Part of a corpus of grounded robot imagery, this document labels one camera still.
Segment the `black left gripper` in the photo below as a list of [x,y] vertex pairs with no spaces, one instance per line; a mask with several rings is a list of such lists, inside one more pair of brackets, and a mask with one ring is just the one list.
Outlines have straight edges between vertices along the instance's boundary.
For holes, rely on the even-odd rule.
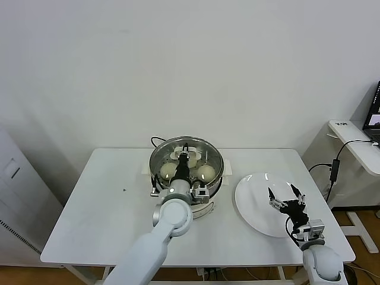
[[188,157],[189,157],[188,143],[185,143],[185,145],[183,146],[183,151],[175,150],[175,159],[179,159],[179,164],[175,172],[175,179],[189,178]]

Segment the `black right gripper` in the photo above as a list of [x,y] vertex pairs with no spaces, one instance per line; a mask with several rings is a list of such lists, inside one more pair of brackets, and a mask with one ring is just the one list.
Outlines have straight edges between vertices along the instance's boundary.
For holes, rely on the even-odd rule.
[[304,226],[309,221],[308,215],[304,212],[306,207],[305,195],[303,195],[293,184],[290,186],[297,199],[287,200],[283,203],[275,197],[271,188],[268,187],[269,204],[277,210],[283,208],[283,213],[290,217],[293,227]]

